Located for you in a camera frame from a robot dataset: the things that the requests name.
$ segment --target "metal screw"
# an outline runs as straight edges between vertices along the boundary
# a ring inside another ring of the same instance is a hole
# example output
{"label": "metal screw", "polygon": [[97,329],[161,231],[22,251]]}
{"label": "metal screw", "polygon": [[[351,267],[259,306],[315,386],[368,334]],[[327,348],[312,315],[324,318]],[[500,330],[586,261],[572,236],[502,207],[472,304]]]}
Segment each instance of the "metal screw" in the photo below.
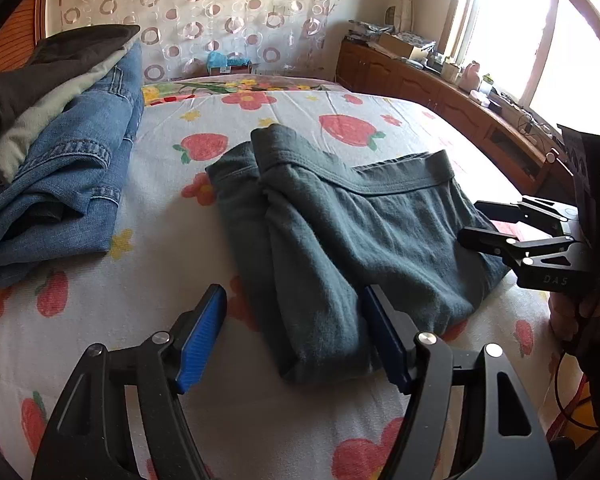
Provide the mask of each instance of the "metal screw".
{"label": "metal screw", "polygon": [[151,341],[157,345],[168,343],[170,339],[169,332],[156,332],[151,336]]}
{"label": "metal screw", "polygon": [[487,352],[491,357],[500,357],[502,352],[502,347],[500,345],[496,345],[496,343],[489,343],[484,347],[484,351]]}
{"label": "metal screw", "polygon": [[433,345],[438,338],[435,334],[431,332],[420,332],[418,334],[418,341],[420,341],[423,345]]}
{"label": "metal screw", "polygon": [[100,343],[94,343],[87,348],[87,355],[89,357],[96,357],[96,355],[102,354],[102,345]]}

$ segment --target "blue denim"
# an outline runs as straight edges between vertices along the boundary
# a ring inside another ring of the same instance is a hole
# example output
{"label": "blue denim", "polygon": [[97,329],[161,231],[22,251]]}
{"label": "blue denim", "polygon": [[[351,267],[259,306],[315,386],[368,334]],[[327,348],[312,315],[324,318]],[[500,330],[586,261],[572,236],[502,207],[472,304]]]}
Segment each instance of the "blue denim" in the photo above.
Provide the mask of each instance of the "blue denim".
{"label": "blue denim", "polygon": [[40,133],[13,182],[0,180],[0,287],[42,261],[109,250],[141,86],[136,43]]}

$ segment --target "human hand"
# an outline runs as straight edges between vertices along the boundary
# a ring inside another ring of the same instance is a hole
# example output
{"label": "human hand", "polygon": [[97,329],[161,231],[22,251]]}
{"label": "human hand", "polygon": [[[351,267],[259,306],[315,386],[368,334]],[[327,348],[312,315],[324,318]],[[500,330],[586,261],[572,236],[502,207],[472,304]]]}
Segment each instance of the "human hand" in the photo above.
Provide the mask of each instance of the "human hand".
{"label": "human hand", "polygon": [[596,297],[587,296],[580,305],[576,305],[569,296],[560,292],[552,292],[549,296],[549,310],[551,311],[551,327],[555,335],[563,341],[571,341],[578,333],[578,321],[576,320],[576,307],[580,309],[582,317],[593,317],[599,320],[593,341],[600,341],[600,300],[596,303]]}

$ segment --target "blue gripper pad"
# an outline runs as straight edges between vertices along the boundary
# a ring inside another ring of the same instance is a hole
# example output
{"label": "blue gripper pad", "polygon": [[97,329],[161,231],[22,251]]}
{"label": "blue gripper pad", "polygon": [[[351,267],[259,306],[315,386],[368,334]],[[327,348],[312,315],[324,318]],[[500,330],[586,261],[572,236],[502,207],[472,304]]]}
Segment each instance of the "blue gripper pad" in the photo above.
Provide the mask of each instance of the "blue gripper pad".
{"label": "blue gripper pad", "polygon": [[220,285],[211,285],[198,306],[178,318],[172,328],[178,332],[174,334],[173,348],[180,353],[175,377],[177,393],[186,393],[202,377],[225,315],[226,292]]}
{"label": "blue gripper pad", "polygon": [[[395,384],[402,394],[409,395],[411,393],[411,377],[405,367],[406,350],[400,342],[391,320],[385,314],[381,300],[376,295],[374,288],[376,286],[368,286],[362,291],[362,314],[389,382]],[[382,294],[382,300],[388,302],[381,289],[378,290],[378,293]]]}

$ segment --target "bedsheet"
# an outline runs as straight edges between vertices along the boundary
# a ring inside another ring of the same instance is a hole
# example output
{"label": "bedsheet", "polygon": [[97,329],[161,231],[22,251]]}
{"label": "bedsheet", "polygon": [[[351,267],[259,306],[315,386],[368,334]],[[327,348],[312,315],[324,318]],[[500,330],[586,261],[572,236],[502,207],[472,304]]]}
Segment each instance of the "bedsheet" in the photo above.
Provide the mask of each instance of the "bedsheet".
{"label": "bedsheet", "polygon": [[[368,480],[378,477],[408,400],[381,370],[361,380],[299,389],[276,373],[222,232],[205,167],[250,131],[293,127],[352,166],[447,150],[469,199],[515,201],[513,185],[471,142],[430,110],[390,98],[331,91],[235,92],[145,110],[109,253],[49,262],[0,290],[0,449],[30,477],[46,420],[84,349],[141,343],[198,302],[210,283],[228,293],[228,317],[200,384],[182,397],[198,449],[224,480]],[[522,238],[536,232],[502,224]],[[548,295],[521,290],[510,272],[468,320],[443,336],[454,346],[499,343],[547,428],[558,346]],[[579,377],[562,370],[570,398]],[[140,473],[153,479],[127,391]],[[444,478],[458,432],[454,391],[435,478]]]}
{"label": "bedsheet", "polygon": [[142,88],[142,94],[144,94],[144,104],[153,106],[214,94],[297,90],[346,92],[341,85],[322,79],[235,74],[145,85]]}

